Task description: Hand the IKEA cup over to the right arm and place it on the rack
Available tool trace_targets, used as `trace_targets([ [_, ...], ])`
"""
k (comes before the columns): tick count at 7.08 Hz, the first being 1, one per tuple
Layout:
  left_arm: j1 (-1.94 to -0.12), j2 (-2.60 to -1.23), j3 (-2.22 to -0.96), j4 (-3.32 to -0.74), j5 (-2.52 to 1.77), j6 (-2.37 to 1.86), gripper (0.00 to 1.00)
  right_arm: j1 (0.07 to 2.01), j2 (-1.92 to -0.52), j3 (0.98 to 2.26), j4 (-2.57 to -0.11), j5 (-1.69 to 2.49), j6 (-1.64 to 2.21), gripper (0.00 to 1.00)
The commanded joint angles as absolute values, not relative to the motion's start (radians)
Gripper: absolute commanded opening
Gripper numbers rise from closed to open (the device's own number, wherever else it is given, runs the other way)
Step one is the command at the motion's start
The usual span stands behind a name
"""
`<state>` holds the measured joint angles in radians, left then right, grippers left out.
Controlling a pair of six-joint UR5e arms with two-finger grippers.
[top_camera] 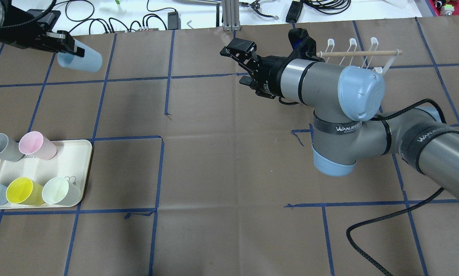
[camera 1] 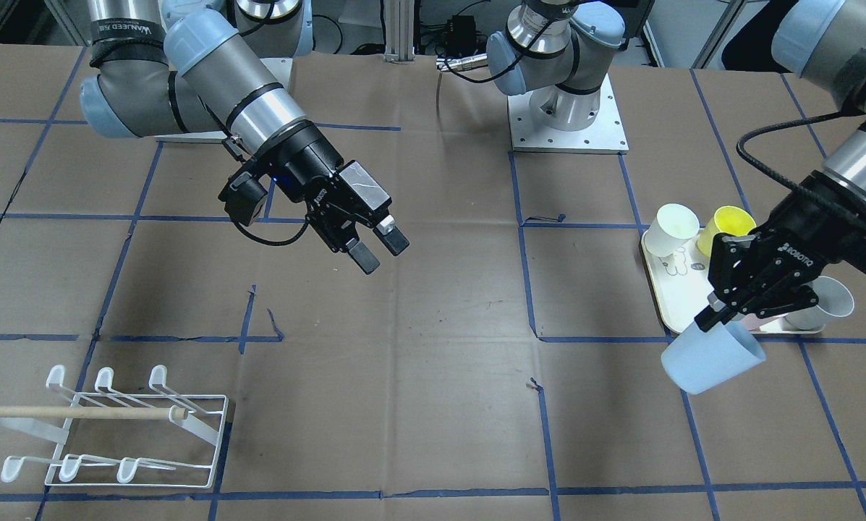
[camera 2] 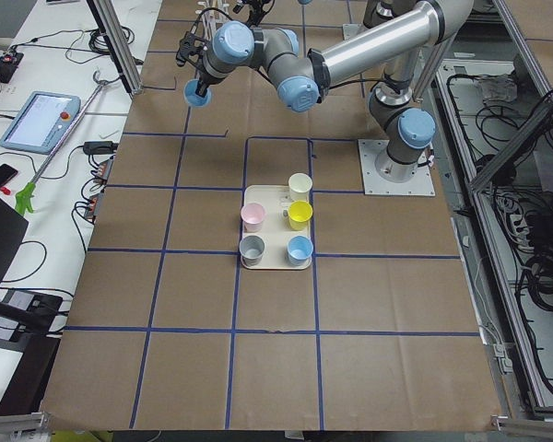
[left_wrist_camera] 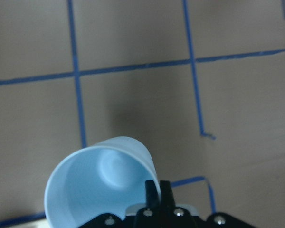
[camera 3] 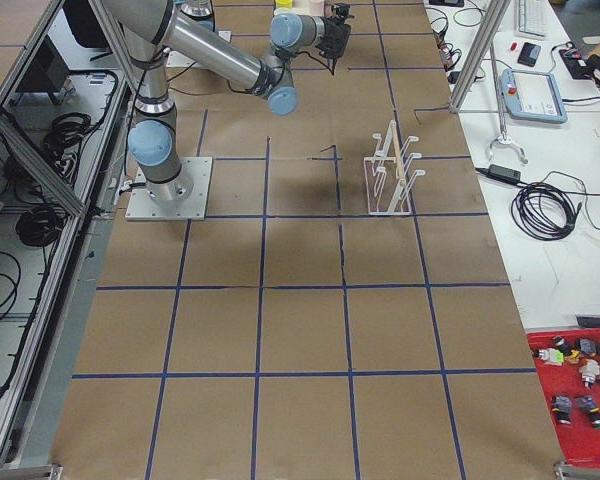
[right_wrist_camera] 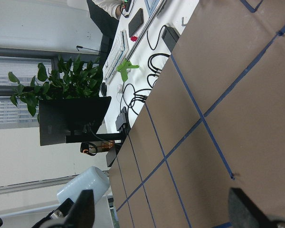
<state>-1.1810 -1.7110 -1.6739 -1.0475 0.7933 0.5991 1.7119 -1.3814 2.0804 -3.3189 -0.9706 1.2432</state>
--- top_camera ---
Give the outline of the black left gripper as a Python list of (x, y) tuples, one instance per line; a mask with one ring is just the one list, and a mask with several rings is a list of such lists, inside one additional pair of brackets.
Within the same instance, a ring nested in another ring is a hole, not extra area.
[(61, 11), (52, 10), (35, 23), (7, 30), (7, 44), (20, 49), (38, 49), (51, 53), (68, 53), (84, 57), (84, 46), (66, 30), (53, 31)]

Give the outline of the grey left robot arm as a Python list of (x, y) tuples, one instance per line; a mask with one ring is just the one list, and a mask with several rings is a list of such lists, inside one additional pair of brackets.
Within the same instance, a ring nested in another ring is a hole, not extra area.
[(66, 30), (53, 31), (60, 11), (56, 1), (44, 10), (24, 11), (10, 0), (0, 0), (0, 42), (20, 49), (38, 49), (51, 53), (67, 53), (83, 58), (85, 47), (79, 46)]

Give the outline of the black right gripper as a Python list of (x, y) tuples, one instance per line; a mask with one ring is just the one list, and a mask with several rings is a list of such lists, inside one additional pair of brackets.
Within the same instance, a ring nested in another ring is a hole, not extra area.
[(219, 54), (234, 59), (248, 72), (247, 76), (241, 77), (239, 84), (250, 87), (257, 96), (268, 99), (284, 97), (281, 77), (285, 66), (289, 63), (287, 57), (257, 56), (255, 42), (237, 37), (223, 47)]

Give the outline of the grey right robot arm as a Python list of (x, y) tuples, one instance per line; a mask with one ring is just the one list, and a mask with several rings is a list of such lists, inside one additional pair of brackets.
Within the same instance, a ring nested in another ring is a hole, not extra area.
[(261, 57), (255, 42), (234, 38), (220, 54), (248, 72), (240, 83), (258, 96), (314, 108), (314, 166), (321, 173), (345, 176), (359, 159), (397, 153), (459, 199), (459, 131), (438, 108), (417, 103), (380, 115), (381, 74), (324, 62), (308, 36), (290, 38), (290, 44), (287, 57)]

